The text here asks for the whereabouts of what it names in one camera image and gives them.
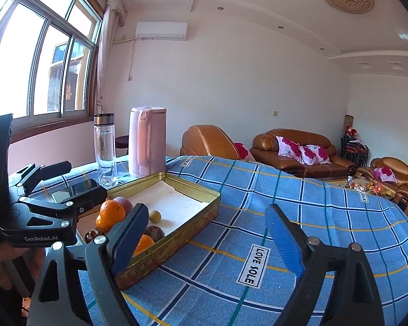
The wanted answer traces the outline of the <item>person's left hand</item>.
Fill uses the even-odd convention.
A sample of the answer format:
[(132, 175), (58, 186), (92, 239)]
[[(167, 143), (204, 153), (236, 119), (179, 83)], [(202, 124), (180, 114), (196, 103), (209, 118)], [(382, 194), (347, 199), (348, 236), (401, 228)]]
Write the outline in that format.
[(24, 263), (28, 267), (31, 277), (36, 282), (45, 260), (45, 249), (36, 248), (18, 248), (9, 245), (6, 242), (0, 244), (0, 287), (4, 290), (11, 290), (14, 281), (11, 278), (14, 275), (11, 262), (25, 253), (29, 254), (28, 260)]

